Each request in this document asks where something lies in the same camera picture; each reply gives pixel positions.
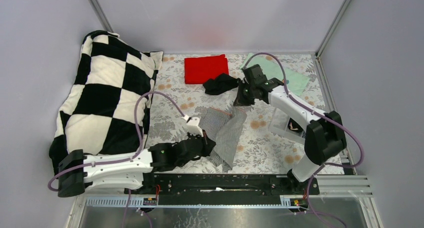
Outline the grey striped underwear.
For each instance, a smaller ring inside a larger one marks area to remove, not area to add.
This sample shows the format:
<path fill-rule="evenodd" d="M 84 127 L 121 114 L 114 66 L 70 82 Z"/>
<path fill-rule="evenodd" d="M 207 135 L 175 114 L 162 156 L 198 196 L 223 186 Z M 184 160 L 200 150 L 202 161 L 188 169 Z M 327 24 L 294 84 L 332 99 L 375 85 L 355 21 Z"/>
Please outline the grey striped underwear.
<path fill-rule="evenodd" d="M 208 138 L 215 142 L 208 160 L 216 167 L 221 166 L 223 173 L 233 169 L 246 119 L 246 112 L 237 107 L 231 107 L 230 111 L 210 107 L 201 116 L 200 127 L 205 130 Z"/>

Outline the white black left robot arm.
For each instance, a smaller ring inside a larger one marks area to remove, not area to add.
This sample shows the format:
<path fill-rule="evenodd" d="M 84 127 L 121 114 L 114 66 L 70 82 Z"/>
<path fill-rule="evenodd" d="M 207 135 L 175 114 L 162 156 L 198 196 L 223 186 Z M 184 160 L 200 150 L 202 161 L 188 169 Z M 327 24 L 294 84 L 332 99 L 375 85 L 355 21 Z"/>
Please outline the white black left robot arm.
<path fill-rule="evenodd" d="M 152 173 L 172 171 L 207 157 L 215 146 L 207 135 L 188 135 L 179 142 L 155 144 L 138 155 L 92 156 L 75 150 L 59 164 L 57 195 L 68 198 L 98 189 L 139 189 L 148 194 L 155 188 Z"/>

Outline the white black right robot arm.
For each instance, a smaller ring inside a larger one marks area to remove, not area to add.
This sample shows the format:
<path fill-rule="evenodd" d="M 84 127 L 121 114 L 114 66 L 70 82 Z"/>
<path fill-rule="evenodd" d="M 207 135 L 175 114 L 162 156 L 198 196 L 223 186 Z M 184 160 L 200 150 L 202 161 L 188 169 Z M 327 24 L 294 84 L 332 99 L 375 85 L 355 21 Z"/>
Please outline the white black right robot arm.
<path fill-rule="evenodd" d="M 282 80 L 268 79 L 259 65 L 243 68 L 244 79 L 239 84 L 235 103 L 250 106 L 255 100 L 284 112 L 288 116 L 286 126 L 293 125 L 292 132 L 304 132 L 304 152 L 290 172 L 287 188 L 293 194 L 301 193 L 308 180 L 330 158 L 347 146 L 342 119 L 335 111 L 326 113 L 289 91 Z"/>

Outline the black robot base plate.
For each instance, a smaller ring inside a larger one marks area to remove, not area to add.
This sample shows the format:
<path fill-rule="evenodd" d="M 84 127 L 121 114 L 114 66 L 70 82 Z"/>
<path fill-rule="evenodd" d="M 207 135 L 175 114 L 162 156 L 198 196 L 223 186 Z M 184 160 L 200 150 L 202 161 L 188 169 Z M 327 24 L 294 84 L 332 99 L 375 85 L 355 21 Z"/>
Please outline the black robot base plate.
<path fill-rule="evenodd" d="M 176 195 L 188 191 L 255 191 L 265 195 L 319 195 L 317 179 L 308 182 L 291 181 L 286 175 L 270 174 L 172 174 L 150 173 L 143 176 L 142 187 L 132 190 L 133 195 L 159 194 Z"/>

